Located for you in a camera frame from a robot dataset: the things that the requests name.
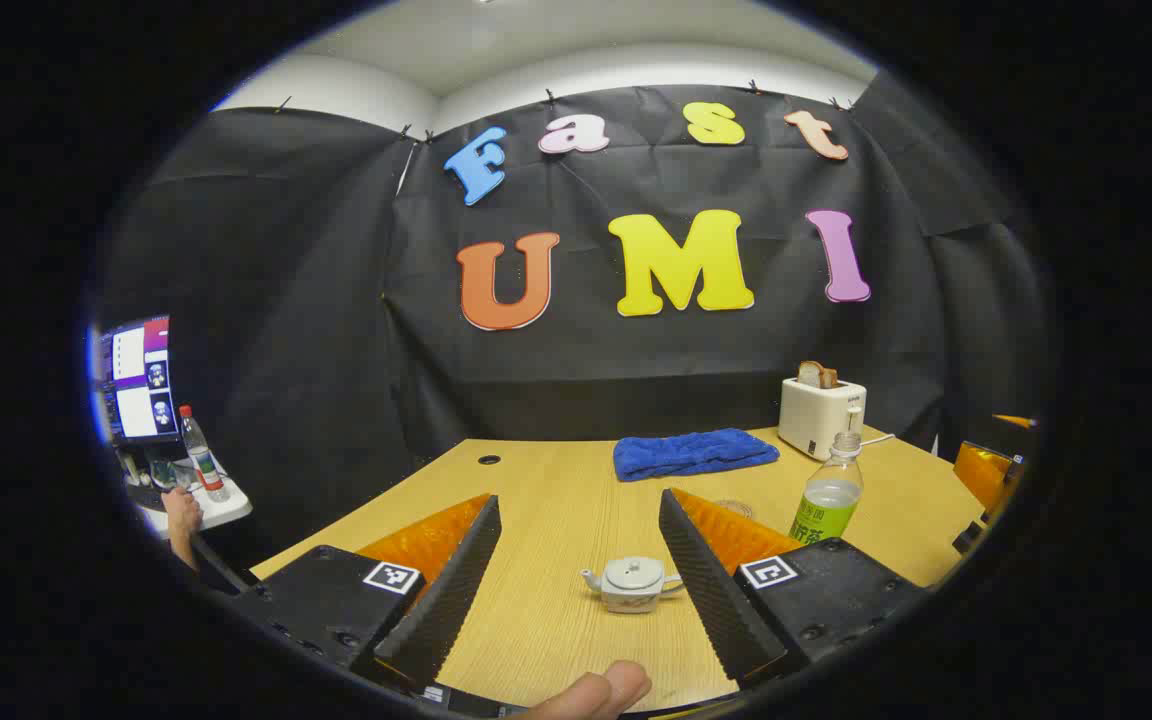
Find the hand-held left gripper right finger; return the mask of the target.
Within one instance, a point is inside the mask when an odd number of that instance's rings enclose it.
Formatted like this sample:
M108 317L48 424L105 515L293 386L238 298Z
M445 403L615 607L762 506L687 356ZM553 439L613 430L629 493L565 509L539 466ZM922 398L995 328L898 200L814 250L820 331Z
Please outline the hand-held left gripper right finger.
M658 524L723 674L746 689L852 647L924 588L841 538L801 544L684 488Z

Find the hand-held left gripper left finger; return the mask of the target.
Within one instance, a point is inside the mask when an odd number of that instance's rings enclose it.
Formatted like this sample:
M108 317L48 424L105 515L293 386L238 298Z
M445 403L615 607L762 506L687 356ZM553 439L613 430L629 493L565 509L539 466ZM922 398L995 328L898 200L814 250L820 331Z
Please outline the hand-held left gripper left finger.
M234 597L234 611L311 659L399 692L442 670L502 533L494 495L348 551L319 544Z

